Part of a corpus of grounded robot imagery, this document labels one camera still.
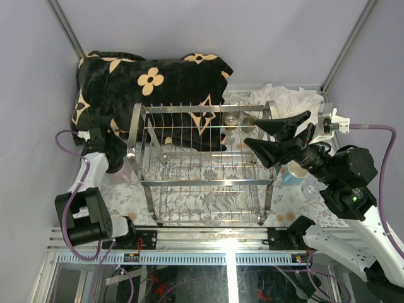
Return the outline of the olive beige mug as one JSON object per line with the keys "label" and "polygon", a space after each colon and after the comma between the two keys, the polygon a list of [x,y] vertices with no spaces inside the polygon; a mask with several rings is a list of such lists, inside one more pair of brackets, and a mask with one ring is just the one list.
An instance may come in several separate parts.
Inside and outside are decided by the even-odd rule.
{"label": "olive beige mug", "polygon": [[256,118],[253,116],[245,116],[242,119],[242,123],[241,123],[241,129],[243,132],[245,133],[251,133],[255,130],[255,122],[256,122]]}

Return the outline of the light blue mug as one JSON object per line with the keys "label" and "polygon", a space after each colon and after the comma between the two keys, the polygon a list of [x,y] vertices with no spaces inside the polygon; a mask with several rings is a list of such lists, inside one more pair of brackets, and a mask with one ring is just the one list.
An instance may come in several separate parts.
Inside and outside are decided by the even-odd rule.
{"label": "light blue mug", "polygon": [[282,184],[287,186],[298,185],[308,174],[308,171],[303,169],[297,162],[290,161],[286,164],[282,174]]}

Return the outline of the clear glass tumbler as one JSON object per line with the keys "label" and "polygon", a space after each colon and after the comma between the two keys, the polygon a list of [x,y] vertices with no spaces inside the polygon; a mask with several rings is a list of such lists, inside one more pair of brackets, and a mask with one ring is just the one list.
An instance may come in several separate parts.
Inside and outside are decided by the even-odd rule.
{"label": "clear glass tumbler", "polygon": [[301,185],[301,191],[306,199],[317,199],[320,197],[318,180],[313,176],[308,176]]}

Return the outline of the stainless steel dish rack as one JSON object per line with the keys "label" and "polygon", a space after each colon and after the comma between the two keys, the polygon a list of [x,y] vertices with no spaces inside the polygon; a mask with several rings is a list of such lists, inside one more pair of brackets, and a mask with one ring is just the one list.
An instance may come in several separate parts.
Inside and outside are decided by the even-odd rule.
{"label": "stainless steel dish rack", "polygon": [[[276,117],[271,103],[205,106],[205,112],[221,115],[225,151],[197,151],[159,142],[151,123],[154,114],[196,112],[197,107],[170,106],[133,108],[127,156],[142,185],[146,205],[154,221],[166,223],[263,225],[271,211],[278,170],[266,169],[245,144],[246,138],[266,140],[264,131],[241,129],[242,119]],[[234,130],[223,127],[223,114],[239,114]]]}

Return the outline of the pink mug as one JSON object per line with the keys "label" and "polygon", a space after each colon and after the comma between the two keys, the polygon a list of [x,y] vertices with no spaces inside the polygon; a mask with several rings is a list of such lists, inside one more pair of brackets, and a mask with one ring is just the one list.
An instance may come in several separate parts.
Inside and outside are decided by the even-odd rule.
{"label": "pink mug", "polygon": [[112,172],[106,173],[106,178],[113,184],[131,183],[132,168],[128,161],[124,158],[117,169],[113,169]]}

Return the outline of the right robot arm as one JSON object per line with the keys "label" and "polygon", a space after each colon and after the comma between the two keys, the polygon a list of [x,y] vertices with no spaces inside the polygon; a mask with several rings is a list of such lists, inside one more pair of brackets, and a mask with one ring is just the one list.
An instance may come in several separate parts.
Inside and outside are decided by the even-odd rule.
{"label": "right robot arm", "polygon": [[382,198],[375,198],[368,184],[384,170],[376,170],[369,150],[354,145],[330,155],[324,142],[314,139],[310,123],[296,133],[311,113],[286,119],[258,119],[255,125],[275,141],[247,138],[246,145],[266,168],[295,161],[326,185],[320,192],[329,210],[355,230],[370,254],[327,234],[307,217],[300,216],[288,228],[288,243],[295,249],[308,246],[325,253],[353,271],[376,295],[403,296],[403,243],[395,238],[382,210]]}

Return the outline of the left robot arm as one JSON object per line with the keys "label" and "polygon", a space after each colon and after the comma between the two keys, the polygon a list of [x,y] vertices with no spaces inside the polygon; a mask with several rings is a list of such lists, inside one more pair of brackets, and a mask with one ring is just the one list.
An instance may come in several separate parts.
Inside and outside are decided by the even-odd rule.
{"label": "left robot arm", "polygon": [[136,249],[138,233],[129,216],[113,217],[100,192],[103,178],[131,182],[132,170],[124,159],[125,144],[100,126],[70,132],[83,145],[80,170],[70,189],[55,198],[62,234],[70,248],[91,242],[116,240],[114,249]]}

